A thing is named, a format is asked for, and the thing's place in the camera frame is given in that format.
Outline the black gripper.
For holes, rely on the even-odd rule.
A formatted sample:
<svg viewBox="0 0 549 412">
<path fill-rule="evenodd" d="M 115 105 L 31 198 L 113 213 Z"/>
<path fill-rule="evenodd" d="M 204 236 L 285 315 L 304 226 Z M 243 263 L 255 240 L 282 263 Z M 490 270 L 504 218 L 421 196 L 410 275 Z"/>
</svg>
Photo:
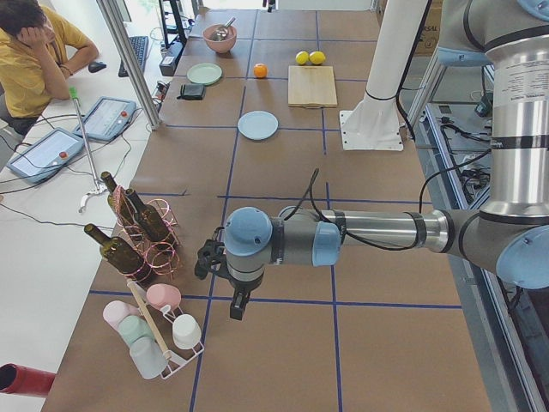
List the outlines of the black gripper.
<svg viewBox="0 0 549 412">
<path fill-rule="evenodd" d="M 230 305 L 230 318 L 242 320 L 251 292 L 257 289 L 262 283 L 264 266 L 261 265 L 252 271 L 242 271 L 237 270 L 229 264 L 228 272 L 230 275 L 229 282 L 234 289 Z"/>
</svg>

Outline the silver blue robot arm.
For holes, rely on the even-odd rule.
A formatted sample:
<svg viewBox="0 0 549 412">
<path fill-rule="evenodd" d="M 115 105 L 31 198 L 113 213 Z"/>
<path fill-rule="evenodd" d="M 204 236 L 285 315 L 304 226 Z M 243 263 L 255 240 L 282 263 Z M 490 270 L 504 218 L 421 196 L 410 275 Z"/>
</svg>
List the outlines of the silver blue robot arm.
<svg viewBox="0 0 549 412">
<path fill-rule="evenodd" d="M 479 210 L 385 214 L 246 207 L 225 225 L 230 315 L 244 316 L 269 264 L 329 266 L 352 241 L 389 251 L 425 247 L 523 289 L 548 285 L 548 4 L 450 1 L 440 51 L 484 55 L 494 67 L 490 196 Z"/>
</svg>

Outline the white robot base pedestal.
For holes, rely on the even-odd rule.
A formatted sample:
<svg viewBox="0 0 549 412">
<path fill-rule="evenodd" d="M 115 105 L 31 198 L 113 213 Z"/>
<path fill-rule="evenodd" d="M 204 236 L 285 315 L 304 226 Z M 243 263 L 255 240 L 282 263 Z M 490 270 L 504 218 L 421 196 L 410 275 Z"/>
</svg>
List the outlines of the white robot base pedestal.
<svg viewBox="0 0 549 412">
<path fill-rule="evenodd" d="M 398 94 L 430 6 L 428 0 L 386 3 L 364 97 L 352 111 L 340 112 L 345 150 L 403 150 Z"/>
</svg>

